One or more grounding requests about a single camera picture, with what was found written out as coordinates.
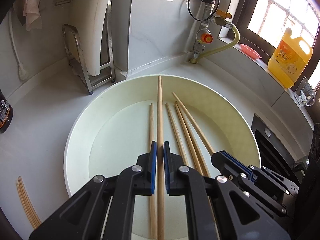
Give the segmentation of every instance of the white plate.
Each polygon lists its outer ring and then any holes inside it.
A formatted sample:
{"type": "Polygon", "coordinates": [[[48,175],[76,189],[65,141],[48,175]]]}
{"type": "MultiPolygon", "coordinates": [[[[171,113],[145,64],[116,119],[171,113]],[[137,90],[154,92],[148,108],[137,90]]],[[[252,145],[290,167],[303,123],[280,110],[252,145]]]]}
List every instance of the white plate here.
{"type": "MultiPolygon", "coordinates": [[[[245,165],[261,167],[259,150],[251,129],[241,114],[214,90],[189,79],[162,76],[163,103],[169,102],[190,166],[192,158],[174,109],[174,91],[188,108],[215,151],[226,150],[245,165]]],[[[111,177],[134,165],[149,152],[149,106],[154,103],[156,138],[157,75],[142,76],[111,86],[99,94],[78,116],[66,145],[64,175],[69,196],[97,174],[111,177]]],[[[179,154],[165,105],[164,140],[179,154]]],[[[194,131],[211,177],[219,171],[194,131]]],[[[147,196],[137,196],[132,239],[150,237],[147,196]]],[[[165,196],[165,239],[187,239],[184,197],[165,196]]]]}

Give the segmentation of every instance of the window frame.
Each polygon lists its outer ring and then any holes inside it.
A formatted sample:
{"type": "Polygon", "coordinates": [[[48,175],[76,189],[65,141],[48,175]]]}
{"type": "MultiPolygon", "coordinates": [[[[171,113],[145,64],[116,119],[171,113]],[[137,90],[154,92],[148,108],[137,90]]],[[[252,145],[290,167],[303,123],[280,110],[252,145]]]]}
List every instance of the window frame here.
{"type": "MultiPolygon", "coordinates": [[[[253,48],[262,57],[261,60],[265,64],[268,64],[270,57],[275,51],[275,47],[272,46],[265,39],[260,37],[258,34],[248,29],[257,1],[258,0],[240,0],[232,22],[237,26],[240,32],[240,43],[243,43],[253,48]]],[[[228,31],[227,37],[230,39],[234,39],[234,33],[232,30],[228,31]]],[[[310,78],[316,66],[318,65],[319,60],[320,32],[318,27],[318,31],[313,44],[313,55],[309,61],[309,64],[306,66],[298,80],[295,82],[295,85],[291,88],[293,91],[295,91],[295,89],[298,87],[304,76],[306,76],[308,79],[310,78]]]]}

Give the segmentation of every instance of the chopstick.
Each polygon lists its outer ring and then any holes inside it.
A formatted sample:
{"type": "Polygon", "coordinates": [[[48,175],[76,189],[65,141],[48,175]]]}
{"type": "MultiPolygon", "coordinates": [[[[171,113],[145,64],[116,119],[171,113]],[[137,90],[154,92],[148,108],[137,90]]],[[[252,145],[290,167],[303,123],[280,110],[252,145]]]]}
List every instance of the chopstick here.
{"type": "Polygon", "coordinates": [[[197,154],[196,154],[196,150],[192,144],[192,141],[191,141],[191,137],[188,133],[188,130],[187,130],[187,127],[186,127],[186,124],[184,123],[184,120],[182,118],[182,115],[181,115],[181,112],[180,112],[180,109],[178,108],[178,105],[175,104],[175,107],[176,107],[176,110],[177,110],[177,114],[178,114],[178,117],[180,119],[180,123],[181,123],[181,126],[182,126],[182,129],[183,129],[183,132],[184,132],[184,135],[187,139],[187,143],[188,143],[188,146],[189,146],[189,150],[190,150],[190,153],[192,155],[192,159],[193,159],[193,162],[196,166],[196,170],[201,174],[203,175],[202,173],[202,169],[201,169],[201,166],[200,166],[200,163],[199,163],[199,160],[197,158],[197,154]]]}
{"type": "Polygon", "coordinates": [[[31,201],[28,197],[28,194],[27,194],[26,189],[24,187],[21,176],[18,178],[18,181],[16,181],[16,187],[18,190],[19,198],[20,198],[21,204],[23,206],[23,209],[24,209],[33,229],[36,229],[41,224],[41,221],[40,221],[38,215],[36,214],[36,211],[34,210],[32,204],[31,204],[31,201]]]}
{"type": "MultiPolygon", "coordinates": [[[[154,128],[153,128],[153,103],[150,105],[150,121],[149,121],[149,149],[151,150],[151,144],[154,140],[154,128]]],[[[156,218],[156,196],[151,195],[149,198],[150,205],[150,231],[151,239],[157,237],[157,218],[156,218]]]]}
{"type": "Polygon", "coordinates": [[[202,172],[203,172],[203,176],[206,176],[206,177],[210,177],[210,172],[208,170],[208,166],[207,164],[205,163],[205,160],[203,158],[203,155],[201,153],[201,150],[200,150],[200,147],[196,141],[196,138],[191,130],[191,127],[188,123],[188,119],[186,118],[185,114],[183,111],[181,111],[180,109],[180,106],[177,104],[177,102],[175,103],[177,105],[177,107],[179,108],[180,112],[181,112],[181,115],[182,115],[182,118],[183,118],[183,121],[187,127],[187,130],[188,130],[188,133],[190,135],[190,138],[191,138],[191,141],[192,141],[192,144],[195,148],[195,151],[196,151],[196,155],[198,157],[198,160],[199,160],[199,163],[200,163],[200,166],[201,166],[201,169],[202,169],[202,172]]]}
{"type": "Polygon", "coordinates": [[[184,106],[184,104],[181,102],[181,100],[178,98],[178,96],[174,92],[172,92],[172,94],[176,98],[176,100],[178,101],[179,105],[182,107],[183,111],[186,113],[186,115],[187,115],[188,119],[190,120],[193,128],[196,130],[197,134],[199,135],[201,141],[203,142],[203,144],[206,147],[207,151],[209,152],[210,156],[212,156],[212,154],[214,154],[215,151],[211,147],[211,145],[210,145],[209,141],[207,140],[207,138],[204,136],[204,133],[202,132],[200,127],[197,125],[195,119],[193,119],[192,115],[189,113],[189,111],[184,106]]]}
{"type": "Polygon", "coordinates": [[[163,163],[162,83],[158,76],[157,104],[157,240],[164,240],[164,163],[163,163]]]}
{"type": "Polygon", "coordinates": [[[169,114],[169,117],[170,117],[170,121],[171,121],[171,125],[172,125],[172,128],[173,128],[173,131],[174,131],[174,135],[176,137],[176,140],[177,140],[177,143],[178,143],[178,147],[179,147],[179,151],[180,151],[180,155],[183,159],[183,163],[187,166],[189,166],[189,163],[188,163],[188,160],[187,160],[187,156],[186,156],[186,152],[183,148],[183,144],[182,144],[182,141],[181,141],[181,137],[180,137],[180,134],[179,134],[179,131],[178,131],[178,128],[177,128],[177,125],[174,121],[174,118],[173,118],[173,115],[172,115],[172,112],[171,112],[171,109],[170,109],[170,106],[168,103],[165,104],[166,107],[167,107],[167,110],[168,110],[168,114],[169,114]]]}

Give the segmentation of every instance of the white pipe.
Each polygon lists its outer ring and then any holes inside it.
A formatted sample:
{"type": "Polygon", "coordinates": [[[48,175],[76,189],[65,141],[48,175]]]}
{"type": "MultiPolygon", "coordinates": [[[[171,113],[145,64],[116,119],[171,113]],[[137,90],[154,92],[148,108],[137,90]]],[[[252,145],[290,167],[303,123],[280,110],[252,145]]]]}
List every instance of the white pipe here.
{"type": "Polygon", "coordinates": [[[25,80],[25,79],[28,78],[29,73],[23,67],[23,64],[20,61],[20,58],[19,58],[19,55],[18,55],[18,52],[17,52],[16,44],[14,43],[13,30],[12,30],[12,13],[11,13],[11,9],[9,10],[9,29],[10,29],[10,37],[11,37],[11,43],[12,43],[12,46],[13,46],[13,51],[14,51],[15,57],[16,57],[17,62],[18,62],[19,77],[20,77],[21,80],[25,80]]]}

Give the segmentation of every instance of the blue gripper pad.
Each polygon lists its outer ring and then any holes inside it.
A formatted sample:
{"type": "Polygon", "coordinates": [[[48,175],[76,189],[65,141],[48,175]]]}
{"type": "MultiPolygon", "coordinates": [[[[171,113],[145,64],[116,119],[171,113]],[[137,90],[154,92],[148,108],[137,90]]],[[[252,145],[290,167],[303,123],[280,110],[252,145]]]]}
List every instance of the blue gripper pad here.
{"type": "Polygon", "coordinates": [[[256,182],[256,180],[253,178],[253,173],[252,170],[250,170],[247,166],[242,164],[240,161],[238,161],[236,158],[231,156],[229,153],[226,151],[221,151],[222,155],[234,162],[236,165],[240,166],[244,171],[248,173],[248,179],[251,180],[252,182],[256,182]]]}
{"type": "Polygon", "coordinates": [[[168,164],[168,156],[167,156],[167,149],[165,147],[165,143],[163,144],[163,159],[164,159],[165,189],[167,190],[167,194],[169,194],[169,189],[170,189],[169,164],[168,164]]]}
{"type": "Polygon", "coordinates": [[[155,187],[156,187],[156,160],[157,160],[157,143],[155,141],[152,142],[151,153],[152,153],[151,193],[154,194],[155,187]]]}

